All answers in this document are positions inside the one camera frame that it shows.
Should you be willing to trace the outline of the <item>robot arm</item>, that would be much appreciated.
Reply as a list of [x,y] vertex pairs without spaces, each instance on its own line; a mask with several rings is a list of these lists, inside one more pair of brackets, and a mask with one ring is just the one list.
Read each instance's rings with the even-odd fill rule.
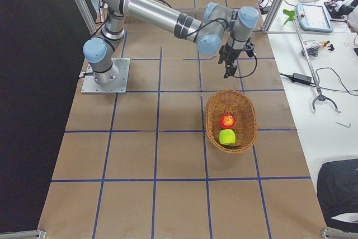
[[126,16],[134,16],[167,30],[178,39],[192,41],[200,54],[210,56],[219,53],[219,63],[225,64],[225,78],[235,75],[237,66],[234,62],[242,51],[250,58],[256,57],[250,36],[259,14],[253,7],[244,6],[236,10],[210,2],[203,20],[199,21],[154,0],[104,1],[108,11],[101,33],[83,46],[84,57],[92,68],[96,85],[114,85],[120,79],[122,69],[111,56],[123,40]]

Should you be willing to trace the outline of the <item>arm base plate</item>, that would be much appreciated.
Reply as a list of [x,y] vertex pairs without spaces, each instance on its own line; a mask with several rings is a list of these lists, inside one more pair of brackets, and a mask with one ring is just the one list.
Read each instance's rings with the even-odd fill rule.
[[130,58],[112,58],[112,67],[105,73],[96,73],[90,64],[87,64],[83,76],[81,93],[83,94],[125,94],[128,84]]

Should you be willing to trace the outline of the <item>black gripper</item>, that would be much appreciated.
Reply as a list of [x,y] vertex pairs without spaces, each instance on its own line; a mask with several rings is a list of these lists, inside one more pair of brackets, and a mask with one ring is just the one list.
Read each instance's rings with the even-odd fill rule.
[[233,64],[234,61],[239,57],[241,49],[233,49],[228,44],[222,45],[219,50],[218,64],[225,63],[225,74],[224,78],[235,77],[237,71],[237,65]]

